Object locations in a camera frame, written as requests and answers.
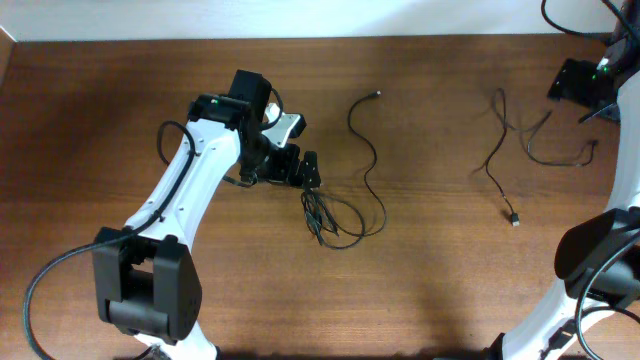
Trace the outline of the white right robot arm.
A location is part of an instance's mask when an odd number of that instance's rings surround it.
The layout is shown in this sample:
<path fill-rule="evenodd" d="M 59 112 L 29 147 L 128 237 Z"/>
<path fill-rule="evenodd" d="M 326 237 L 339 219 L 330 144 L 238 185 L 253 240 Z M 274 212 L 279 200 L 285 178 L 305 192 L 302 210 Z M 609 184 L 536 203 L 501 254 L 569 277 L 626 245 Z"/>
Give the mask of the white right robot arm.
<path fill-rule="evenodd" d="M 563 235 L 550 290 L 523 322 L 483 350 L 484 359 L 560 359 L 573 343 L 595 359 L 586 331 L 615 313 L 628 315 L 639 299 L 639 33 L 615 31 L 584 82 L 588 90 L 611 86 L 620 122 L 608 204 Z"/>

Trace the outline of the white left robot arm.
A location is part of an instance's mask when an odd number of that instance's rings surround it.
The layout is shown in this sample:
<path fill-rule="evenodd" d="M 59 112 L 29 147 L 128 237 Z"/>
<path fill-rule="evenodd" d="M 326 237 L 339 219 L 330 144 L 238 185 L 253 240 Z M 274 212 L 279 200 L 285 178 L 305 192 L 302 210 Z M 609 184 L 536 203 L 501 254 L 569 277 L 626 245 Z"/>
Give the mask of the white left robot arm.
<path fill-rule="evenodd" d="M 239 70 L 225 95 L 191 103 L 182 143 L 145 204 L 121 229 L 102 228 L 92 254 L 98 314 L 135 337 L 153 359 L 214 359 L 217 347 L 198 322 L 202 286 L 192 259 L 202 217 L 227 171 L 243 184 L 271 182 L 304 190 L 321 184 L 317 156 L 289 138 L 300 114 L 270 103 L 261 74 Z"/>

